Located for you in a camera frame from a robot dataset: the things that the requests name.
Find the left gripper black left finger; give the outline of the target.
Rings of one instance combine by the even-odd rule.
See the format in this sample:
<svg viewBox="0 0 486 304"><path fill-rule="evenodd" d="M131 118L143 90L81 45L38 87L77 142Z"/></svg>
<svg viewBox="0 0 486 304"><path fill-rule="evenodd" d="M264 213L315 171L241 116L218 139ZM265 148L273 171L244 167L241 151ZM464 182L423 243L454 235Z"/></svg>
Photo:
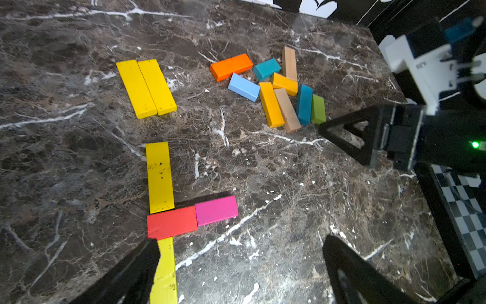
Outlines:
<svg viewBox="0 0 486 304"><path fill-rule="evenodd" d="M160 252L148 238L72 303L148 303Z"/></svg>

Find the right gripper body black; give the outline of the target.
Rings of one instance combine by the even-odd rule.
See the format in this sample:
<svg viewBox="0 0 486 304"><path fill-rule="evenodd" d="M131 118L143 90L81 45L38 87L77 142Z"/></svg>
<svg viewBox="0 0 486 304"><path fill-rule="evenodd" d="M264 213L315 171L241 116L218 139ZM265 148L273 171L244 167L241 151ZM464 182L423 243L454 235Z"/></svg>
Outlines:
<svg viewBox="0 0 486 304"><path fill-rule="evenodd" d="M378 106L377 149L387 153L396 170L412 170L424 117L420 105Z"/></svg>

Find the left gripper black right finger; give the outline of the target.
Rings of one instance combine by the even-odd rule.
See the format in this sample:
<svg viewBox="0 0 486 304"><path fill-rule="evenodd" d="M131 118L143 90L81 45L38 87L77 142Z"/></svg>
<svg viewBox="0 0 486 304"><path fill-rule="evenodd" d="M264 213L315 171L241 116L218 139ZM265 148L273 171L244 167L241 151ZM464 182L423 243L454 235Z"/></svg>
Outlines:
<svg viewBox="0 0 486 304"><path fill-rule="evenodd" d="M323 257L336 303L414 302L336 236L326 236Z"/></svg>

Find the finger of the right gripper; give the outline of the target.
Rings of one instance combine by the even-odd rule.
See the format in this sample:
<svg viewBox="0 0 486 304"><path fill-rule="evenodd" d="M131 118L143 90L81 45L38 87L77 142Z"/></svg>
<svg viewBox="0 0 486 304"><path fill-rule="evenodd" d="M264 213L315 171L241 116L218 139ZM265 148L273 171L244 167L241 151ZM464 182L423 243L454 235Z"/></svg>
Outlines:
<svg viewBox="0 0 486 304"><path fill-rule="evenodd" d="M377 164L382 109L371 106L319 125L319 134L366 167Z"/></svg>

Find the yellow-green long block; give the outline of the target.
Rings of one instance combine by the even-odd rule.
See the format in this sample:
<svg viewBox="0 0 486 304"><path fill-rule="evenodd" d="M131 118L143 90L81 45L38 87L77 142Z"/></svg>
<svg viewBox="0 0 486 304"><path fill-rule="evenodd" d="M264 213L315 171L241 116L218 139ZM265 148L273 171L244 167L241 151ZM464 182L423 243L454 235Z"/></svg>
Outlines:
<svg viewBox="0 0 486 304"><path fill-rule="evenodd" d="M173 238L158 241L160 259L150 294L151 304L178 304Z"/></svg>

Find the red block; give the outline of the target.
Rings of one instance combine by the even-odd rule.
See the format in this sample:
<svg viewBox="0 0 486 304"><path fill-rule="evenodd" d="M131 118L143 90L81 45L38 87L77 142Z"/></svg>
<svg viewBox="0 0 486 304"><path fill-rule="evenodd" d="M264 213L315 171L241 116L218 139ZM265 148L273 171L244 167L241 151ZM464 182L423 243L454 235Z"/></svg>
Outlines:
<svg viewBox="0 0 486 304"><path fill-rule="evenodd" d="M195 217L148 217L148 238L167 239L190 233L198 229Z"/></svg>

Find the tan wood long block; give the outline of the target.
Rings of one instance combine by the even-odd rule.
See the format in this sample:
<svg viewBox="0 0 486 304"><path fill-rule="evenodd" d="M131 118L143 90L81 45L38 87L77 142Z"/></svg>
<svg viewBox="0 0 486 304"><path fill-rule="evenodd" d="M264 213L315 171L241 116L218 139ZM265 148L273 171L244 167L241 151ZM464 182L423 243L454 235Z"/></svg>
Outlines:
<svg viewBox="0 0 486 304"><path fill-rule="evenodd" d="M285 89L275 89L280 110L282 112L284 122L284 129L287 133L297 131L301 128L301 123L296 115L296 111L292 106L291 100Z"/></svg>

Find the yellow long block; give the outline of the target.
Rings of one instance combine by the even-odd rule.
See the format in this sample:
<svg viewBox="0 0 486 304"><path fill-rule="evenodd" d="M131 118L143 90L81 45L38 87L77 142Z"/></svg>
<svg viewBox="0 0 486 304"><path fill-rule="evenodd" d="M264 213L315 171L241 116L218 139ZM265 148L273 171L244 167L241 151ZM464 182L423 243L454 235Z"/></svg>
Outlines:
<svg viewBox="0 0 486 304"><path fill-rule="evenodd" d="M168 143L146 145L150 214L175 208Z"/></svg>

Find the magenta block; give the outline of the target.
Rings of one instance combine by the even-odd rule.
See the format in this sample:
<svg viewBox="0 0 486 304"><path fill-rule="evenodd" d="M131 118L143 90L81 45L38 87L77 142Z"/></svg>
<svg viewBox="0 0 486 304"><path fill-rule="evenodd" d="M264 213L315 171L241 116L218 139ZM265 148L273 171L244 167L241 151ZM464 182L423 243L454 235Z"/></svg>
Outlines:
<svg viewBox="0 0 486 304"><path fill-rule="evenodd" d="M196 217L199 227L233 219L239 216L237 200L235 196L227 196L216 200L197 203Z"/></svg>

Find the light blue short block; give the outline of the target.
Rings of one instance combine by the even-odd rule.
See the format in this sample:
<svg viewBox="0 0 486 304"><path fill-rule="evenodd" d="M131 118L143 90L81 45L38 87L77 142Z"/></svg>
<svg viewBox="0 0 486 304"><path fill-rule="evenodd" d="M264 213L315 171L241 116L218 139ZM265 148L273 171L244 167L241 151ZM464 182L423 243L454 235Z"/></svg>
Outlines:
<svg viewBox="0 0 486 304"><path fill-rule="evenodd" d="M247 80L244 77L241 77L236 73L232 74L228 89L254 103L258 99L260 92L259 85Z"/></svg>

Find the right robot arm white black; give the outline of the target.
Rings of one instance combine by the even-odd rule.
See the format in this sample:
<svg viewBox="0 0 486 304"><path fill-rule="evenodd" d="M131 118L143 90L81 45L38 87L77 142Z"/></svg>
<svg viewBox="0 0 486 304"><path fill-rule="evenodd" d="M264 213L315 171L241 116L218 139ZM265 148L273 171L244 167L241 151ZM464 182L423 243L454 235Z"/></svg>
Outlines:
<svg viewBox="0 0 486 304"><path fill-rule="evenodd" d="M393 167L403 172L414 171L418 164L485 172L484 111L427 115L420 105L378 105L324 122L319 133L369 168L386 151Z"/></svg>

